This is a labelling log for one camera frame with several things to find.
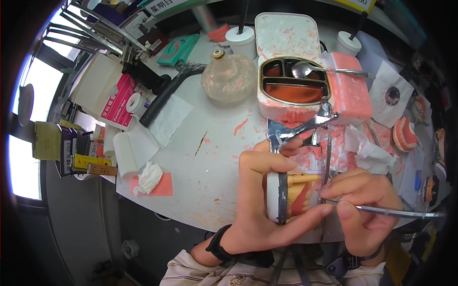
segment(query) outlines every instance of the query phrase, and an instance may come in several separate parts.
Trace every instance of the white tissue paper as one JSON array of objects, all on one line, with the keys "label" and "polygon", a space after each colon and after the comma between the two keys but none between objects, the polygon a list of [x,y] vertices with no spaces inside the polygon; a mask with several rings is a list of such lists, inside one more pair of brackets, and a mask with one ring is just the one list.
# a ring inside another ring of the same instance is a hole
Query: white tissue paper
[{"label": "white tissue paper", "polygon": [[372,144],[353,125],[345,129],[344,140],[343,149],[356,153],[354,157],[356,165],[372,174],[386,175],[398,157],[397,155],[393,157],[379,146]]},{"label": "white tissue paper", "polygon": [[413,91],[414,88],[383,61],[369,91],[374,110],[372,118],[388,128],[393,127],[403,115]]},{"label": "white tissue paper", "polygon": [[148,161],[143,172],[138,175],[138,187],[132,190],[134,195],[137,196],[138,193],[151,193],[161,180],[162,174],[162,169],[158,164],[153,164]]},{"label": "white tissue paper", "polygon": [[185,120],[192,105],[172,94],[156,119],[149,126],[149,130],[162,146],[167,147],[175,131]]}]

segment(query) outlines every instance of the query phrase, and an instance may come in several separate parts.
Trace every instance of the person's left hand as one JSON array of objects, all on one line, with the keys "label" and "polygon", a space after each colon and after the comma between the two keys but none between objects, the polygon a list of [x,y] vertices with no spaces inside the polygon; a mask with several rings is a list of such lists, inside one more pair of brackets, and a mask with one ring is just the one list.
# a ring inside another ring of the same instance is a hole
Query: person's left hand
[{"label": "person's left hand", "polygon": [[240,254],[290,245],[331,213],[332,205],[320,204],[284,226],[267,218],[265,175],[293,170],[296,163],[285,156],[298,154],[301,144],[301,139],[292,140],[280,150],[280,154],[274,154],[269,152],[270,142],[266,139],[256,144],[253,151],[244,151],[240,155],[237,218],[220,241],[226,252]]}]

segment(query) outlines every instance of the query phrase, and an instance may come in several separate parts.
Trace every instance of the white cup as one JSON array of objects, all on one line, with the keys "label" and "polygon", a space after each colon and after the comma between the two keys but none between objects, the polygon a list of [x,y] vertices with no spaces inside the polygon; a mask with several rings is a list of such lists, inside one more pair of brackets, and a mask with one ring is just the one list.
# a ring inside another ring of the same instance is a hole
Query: white cup
[{"label": "white cup", "polygon": [[355,57],[361,50],[361,42],[355,37],[350,40],[349,32],[340,31],[337,35],[336,52],[343,53]]},{"label": "white cup", "polygon": [[251,27],[244,26],[243,33],[238,34],[239,27],[234,27],[226,32],[226,40],[234,54],[242,54],[249,59],[257,56],[255,31]]}]

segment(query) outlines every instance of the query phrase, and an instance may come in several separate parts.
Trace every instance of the pink gum wax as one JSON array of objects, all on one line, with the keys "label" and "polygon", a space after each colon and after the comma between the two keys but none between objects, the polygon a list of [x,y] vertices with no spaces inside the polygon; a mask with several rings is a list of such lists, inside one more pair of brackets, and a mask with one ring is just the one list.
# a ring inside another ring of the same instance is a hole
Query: pink gum wax
[{"label": "pink gum wax", "polygon": [[[361,70],[358,59],[347,54],[332,52],[322,57],[328,68]],[[371,118],[372,104],[363,77],[337,72],[328,72],[327,76],[332,94],[329,102],[339,113],[334,124],[357,126]]]}]

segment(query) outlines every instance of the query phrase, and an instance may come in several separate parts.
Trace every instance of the black plastic handle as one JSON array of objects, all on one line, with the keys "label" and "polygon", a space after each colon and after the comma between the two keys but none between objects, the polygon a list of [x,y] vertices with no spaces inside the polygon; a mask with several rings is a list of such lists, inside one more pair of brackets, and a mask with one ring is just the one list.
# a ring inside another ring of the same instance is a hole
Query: black plastic handle
[{"label": "black plastic handle", "polygon": [[361,30],[361,27],[363,26],[364,24],[364,21],[366,20],[367,18],[367,12],[364,11],[362,14],[361,14],[361,17],[360,17],[360,22],[358,23],[358,26],[356,26],[356,30],[353,32],[353,34],[351,34],[351,36],[349,37],[350,40],[353,41],[353,38],[356,36],[356,34]]}]

